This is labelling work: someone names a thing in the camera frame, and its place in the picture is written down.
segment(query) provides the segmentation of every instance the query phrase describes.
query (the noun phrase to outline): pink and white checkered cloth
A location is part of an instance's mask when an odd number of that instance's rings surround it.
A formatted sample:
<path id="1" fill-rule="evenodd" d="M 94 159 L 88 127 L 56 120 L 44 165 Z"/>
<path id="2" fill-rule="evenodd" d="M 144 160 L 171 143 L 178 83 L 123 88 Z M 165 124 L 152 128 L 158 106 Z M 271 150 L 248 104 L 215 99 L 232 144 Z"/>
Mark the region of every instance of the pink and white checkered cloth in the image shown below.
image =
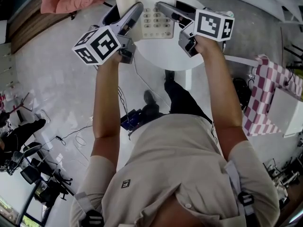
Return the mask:
<path id="1" fill-rule="evenodd" d="M 284 83 L 290 79 L 292 73 L 282 66 L 271 62 L 266 55 L 259 55 L 256 60 L 259 66 L 242 125 L 247 136 L 280 132 L 278 127 L 267 118 L 275 88 L 287 89 L 301 97 L 303 86 L 303 80 L 296 75 L 290 80 L 289 85 L 285 86 Z"/>

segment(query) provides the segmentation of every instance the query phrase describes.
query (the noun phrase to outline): foot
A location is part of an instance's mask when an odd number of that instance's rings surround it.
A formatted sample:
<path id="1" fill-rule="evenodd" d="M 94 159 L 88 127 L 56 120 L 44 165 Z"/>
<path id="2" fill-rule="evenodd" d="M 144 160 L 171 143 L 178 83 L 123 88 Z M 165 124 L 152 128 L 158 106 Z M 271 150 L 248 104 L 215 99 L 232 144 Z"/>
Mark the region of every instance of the foot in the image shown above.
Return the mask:
<path id="1" fill-rule="evenodd" d="M 172 70 L 165 70 L 165 80 L 175 80 L 175 72 Z"/>
<path id="2" fill-rule="evenodd" d="M 144 92 L 144 101 L 147 105 L 156 103 L 156 101 L 153 99 L 152 92 L 150 90 L 146 90 Z"/>
<path id="3" fill-rule="evenodd" d="M 35 115 L 38 117 L 38 119 L 44 119 L 46 123 L 50 123 L 51 119 L 47 116 L 46 112 L 41 109 L 35 113 Z"/>

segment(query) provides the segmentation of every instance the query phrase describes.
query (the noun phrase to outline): floor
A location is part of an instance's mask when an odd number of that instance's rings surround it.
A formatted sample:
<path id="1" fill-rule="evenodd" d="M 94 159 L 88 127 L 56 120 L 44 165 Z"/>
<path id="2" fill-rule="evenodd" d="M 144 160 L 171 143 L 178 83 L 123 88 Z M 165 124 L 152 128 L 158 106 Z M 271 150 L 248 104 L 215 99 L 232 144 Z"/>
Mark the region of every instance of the floor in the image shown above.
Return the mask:
<path id="1" fill-rule="evenodd" d="M 293 60 L 284 52 L 282 62 L 282 40 L 288 46 L 291 42 L 303 47 L 303 33 L 294 25 L 282 25 L 266 12 L 239 0 L 198 0 L 214 10 L 231 10 L 236 23 L 232 39 L 227 43 L 225 53 L 253 59 L 258 54 L 266 54 L 272 61 L 286 65 Z M 35 134 L 41 143 L 51 141 L 56 135 L 64 137 L 84 126 L 92 125 L 94 89 L 96 70 L 84 66 L 71 51 L 77 39 L 87 31 L 90 25 L 98 23 L 101 16 L 108 11 L 104 5 L 93 6 L 79 12 L 71 21 L 66 19 L 30 41 L 16 53 L 18 78 L 23 85 L 24 93 L 30 92 L 29 106 L 34 112 L 44 109 L 51 118 L 50 124 Z M 164 91 L 163 70 L 150 65 L 144 58 L 136 58 L 138 73 L 166 102 L 170 100 Z M 230 63 L 233 76 L 246 76 L 249 68 Z M 184 83 L 185 73 L 177 73 L 177 81 Z M 134 71 L 134 65 L 120 65 L 119 86 L 127 99 L 128 110 L 144 106 L 143 93 L 147 89 Z M 205 69 L 202 66 L 193 69 L 193 85 L 190 91 L 204 112 L 211 117 L 210 98 Z M 156 98 L 163 113 L 168 107 Z M 23 111 L 30 121 L 32 116 Z M 63 173 L 73 178 L 71 188 L 76 191 L 83 179 L 88 158 L 93 146 L 92 128 L 86 128 L 79 134 L 64 139 L 66 145 L 54 139 L 45 147 L 51 150 L 51 157 L 57 161 Z M 261 162 L 268 162 L 273 157 L 278 166 L 291 155 L 296 155 L 297 137 L 283 139 L 280 133 L 250 137 Z M 121 129 L 121 146 L 118 169 L 124 166 L 132 151 L 133 145 L 127 132 Z"/>

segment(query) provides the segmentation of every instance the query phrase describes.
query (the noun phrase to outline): wall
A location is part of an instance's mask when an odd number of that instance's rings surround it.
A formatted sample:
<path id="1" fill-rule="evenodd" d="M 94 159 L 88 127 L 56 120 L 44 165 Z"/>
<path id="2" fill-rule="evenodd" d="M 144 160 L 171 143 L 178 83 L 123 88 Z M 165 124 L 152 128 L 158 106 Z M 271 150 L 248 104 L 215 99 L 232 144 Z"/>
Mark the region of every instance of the wall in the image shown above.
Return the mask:
<path id="1" fill-rule="evenodd" d="M 17 212 L 21 212 L 26 203 L 34 184 L 28 184 L 20 174 L 21 169 L 14 172 L 12 176 L 7 173 L 0 174 L 0 196 L 11 205 Z M 32 200 L 28 213 L 41 220 L 42 205 Z"/>

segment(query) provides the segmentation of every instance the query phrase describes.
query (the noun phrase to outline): black shoe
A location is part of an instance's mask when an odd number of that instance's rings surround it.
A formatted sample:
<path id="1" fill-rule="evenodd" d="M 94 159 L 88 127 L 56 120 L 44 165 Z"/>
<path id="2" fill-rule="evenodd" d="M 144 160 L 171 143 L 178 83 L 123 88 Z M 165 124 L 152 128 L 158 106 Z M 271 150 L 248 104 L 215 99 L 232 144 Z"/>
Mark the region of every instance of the black shoe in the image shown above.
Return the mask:
<path id="1" fill-rule="evenodd" d="M 175 80 L 175 72 L 173 70 L 165 70 L 165 80 Z"/>
<path id="2" fill-rule="evenodd" d="M 150 90 L 146 90 L 144 92 L 144 101 L 147 105 L 156 103 L 156 101 L 153 99 L 152 92 Z"/>

